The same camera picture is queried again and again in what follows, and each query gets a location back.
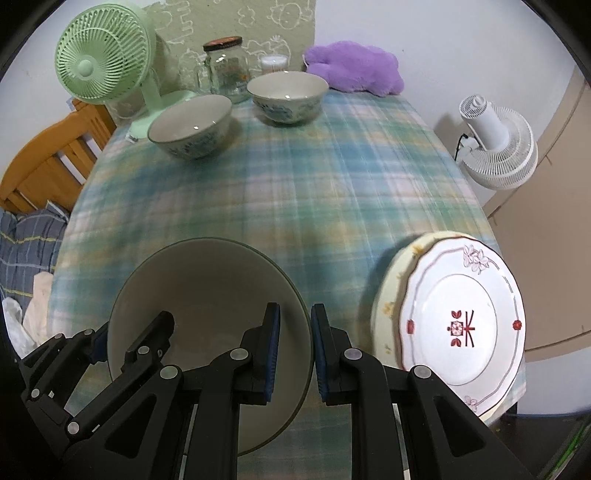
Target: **floral plate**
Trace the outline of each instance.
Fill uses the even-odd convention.
[[[384,365],[402,368],[398,318],[406,295],[408,277],[417,266],[417,261],[439,240],[463,236],[469,235],[453,231],[425,233],[399,250],[390,262],[375,296],[371,314],[374,356]]]
[[[477,414],[510,389],[525,313],[500,256],[470,238],[437,242],[408,279],[400,311],[402,364],[430,367]]]

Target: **blue gripper pad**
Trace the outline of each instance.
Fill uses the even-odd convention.
[[[324,344],[320,336],[320,325],[318,323],[318,315],[316,315],[316,307],[312,307],[312,337],[314,339],[314,351],[316,357],[316,378],[318,379],[318,392],[322,401],[326,401],[328,393],[328,383],[326,378],[326,356],[324,354]]]
[[[271,337],[269,339],[269,350],[267,353],[267,374],[265,377],[265,400],[271,401],[271,395],[275,387],[275,368],[277,367],[277,352],[279,350],[279,331],[280,331],[280,308],[277,303],[273,305],[273,326]]]

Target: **white plastic bag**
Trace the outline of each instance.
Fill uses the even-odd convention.
[[[22,308],[15,299],[5,298],[2,301],[2,309],[12,346],[20,358],[25,358],[38,345],[21,325]]]

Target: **white fan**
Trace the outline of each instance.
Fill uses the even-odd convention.
[[[462,142],[458,159],[475,182],[492,190],[523,185],[538,164],[538,145],[522,115],[482,95],[467,97],[460,114],[474,138]]]

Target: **large white bowl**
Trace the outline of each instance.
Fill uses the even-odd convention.
[[[174,316],[163,365],[182,370],[209,365],[240,345],[242,334],[262,323],[267,303],[281,308],[275,390],[267,406],[241,406],[238,452],[261,447],[296,416],[313,366],[310,319],[289,278],[253,248],[200,238],[170,245],[149,257],[119,293],[109,322],[111,377],[121,374],[125,351],[162,311]]]
[[[320,112],[329,84],[311,73],[274,72],[251,80],[247,88],[268,118],[281,124],[295,124]]]
[[[168,107],[150,125],[148,139],[175,157],[204,157],[220,146],[230,127],[232,102],[204,95]]]

